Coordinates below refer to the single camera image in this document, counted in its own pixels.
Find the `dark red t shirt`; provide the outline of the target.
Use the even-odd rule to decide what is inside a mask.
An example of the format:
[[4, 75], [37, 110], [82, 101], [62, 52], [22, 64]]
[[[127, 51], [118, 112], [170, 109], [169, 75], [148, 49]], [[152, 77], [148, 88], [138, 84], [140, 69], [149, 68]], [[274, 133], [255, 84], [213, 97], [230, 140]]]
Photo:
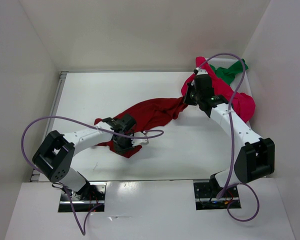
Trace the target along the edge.
[[171, 120], [176, 120], [187, 104], [184, 98], [153, 98], [139, 102], [114, 117], [115, 120], [128, 114], [135, 119], [135, 132], [151, 130], [155, 127], [163, 127]]

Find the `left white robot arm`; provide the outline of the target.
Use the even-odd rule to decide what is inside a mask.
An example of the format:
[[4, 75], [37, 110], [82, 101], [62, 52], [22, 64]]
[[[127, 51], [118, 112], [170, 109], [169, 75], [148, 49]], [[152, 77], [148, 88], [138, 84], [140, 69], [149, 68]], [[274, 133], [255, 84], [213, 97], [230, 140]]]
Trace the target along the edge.
[[131, 138], [136, 132], [136, 120], [129, 114], [121, 118], [104, 118], [93, 128], [61, 134], [51, 131], [44, 139], [32, 161], [51, 183], [66, 186], [78, 200], [86, 199], [94, 190], [89, 181], [71, 168], [73, 157], [95, 145], [107, 145], [121, 156], [136, 147]]

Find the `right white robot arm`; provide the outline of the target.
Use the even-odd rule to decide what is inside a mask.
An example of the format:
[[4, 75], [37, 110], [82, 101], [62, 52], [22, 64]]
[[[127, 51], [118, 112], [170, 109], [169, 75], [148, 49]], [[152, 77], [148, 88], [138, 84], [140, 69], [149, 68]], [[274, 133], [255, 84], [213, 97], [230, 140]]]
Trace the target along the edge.
[[198, 106], [231, 139], [230, 167], [212, 174], [209, 191], [221, 198], [232, 185], [247, 184], [272, 174], [275, 170], [275, 143], [255, 133], [234, 111], [227, 99], [216, 95], [212, 78], [201, 68], [187, 84], [184, 103]]

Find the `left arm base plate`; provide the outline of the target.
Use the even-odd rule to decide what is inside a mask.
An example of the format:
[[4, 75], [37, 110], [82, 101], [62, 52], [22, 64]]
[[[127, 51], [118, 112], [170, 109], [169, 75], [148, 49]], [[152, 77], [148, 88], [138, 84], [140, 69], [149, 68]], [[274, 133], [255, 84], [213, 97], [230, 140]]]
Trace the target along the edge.
[[[74, 210], [77, 213], [88, 213], [90, 210], [93, 212], [104, 212], [105, 211], [105, 198], [106, 198], [106, 182], [93, 181], [90, 183], [91, 191], [81, 198], [79, 195], [71, 190], [70, 198], [73, 203]], [[59, 184], [54, 184], [54, 188], [61, 189], [60, 200], [58, 204], [59, 213], [71, 213], [71, 203], [66, 192], [61, 188]]]

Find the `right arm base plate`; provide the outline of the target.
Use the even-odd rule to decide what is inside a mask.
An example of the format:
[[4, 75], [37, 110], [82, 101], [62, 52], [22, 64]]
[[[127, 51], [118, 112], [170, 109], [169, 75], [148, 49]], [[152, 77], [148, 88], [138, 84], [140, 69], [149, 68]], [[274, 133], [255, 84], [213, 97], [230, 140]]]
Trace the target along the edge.
[[239, 193], [236, 187], [229, 188], [219, 199], [216, 198], [217, 193], [212, 191], [207, 179], [194, 181], [193, 190], [197, 211], [222, 210], [227, 209], [227, 207], [230, 209], [241, 208]]

